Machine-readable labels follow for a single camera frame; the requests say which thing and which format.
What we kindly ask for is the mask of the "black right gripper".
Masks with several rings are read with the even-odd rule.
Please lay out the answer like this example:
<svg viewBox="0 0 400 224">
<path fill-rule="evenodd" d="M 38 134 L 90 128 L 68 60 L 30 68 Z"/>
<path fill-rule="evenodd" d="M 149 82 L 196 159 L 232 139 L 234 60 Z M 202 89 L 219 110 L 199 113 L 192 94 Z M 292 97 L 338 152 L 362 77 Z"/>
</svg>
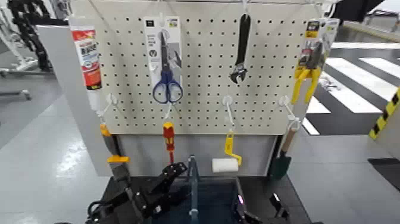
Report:
<svg viewBox="0 0 400 224">
<path fill-rule="evenodd" d="M 290 219 L 288 207 L 281 201 L 279 196 L 274 192 L 270 197 L 270 203 L 275 209 L 275 218 Z M 243 197 L 238 194 L 233 201 L 233 218 L 239 224 L 263 224 L 263 221 L 256 215 L 245 210 Z"/>
</svg>

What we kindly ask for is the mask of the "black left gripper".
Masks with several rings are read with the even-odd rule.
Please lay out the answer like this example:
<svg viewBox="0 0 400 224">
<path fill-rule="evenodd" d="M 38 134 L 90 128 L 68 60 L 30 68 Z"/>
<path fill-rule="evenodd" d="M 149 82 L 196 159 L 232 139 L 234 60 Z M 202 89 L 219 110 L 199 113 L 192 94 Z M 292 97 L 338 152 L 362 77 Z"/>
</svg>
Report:
<svg viewBox="0 0 400 224">
<path fill-rule="evenodd" d="M 169 211 L 173 206 L 179 206 L 192 193 L 188 186 L 171 192 L 171 185 L 175 178 L 186 172 L 188 167 L 183 163 L 173 163 L 166 166 L 157 177 L 155 188 L 140 187 L 133 191 L 133 207 L 138 219 L 148 219 Z"/>
</svg>

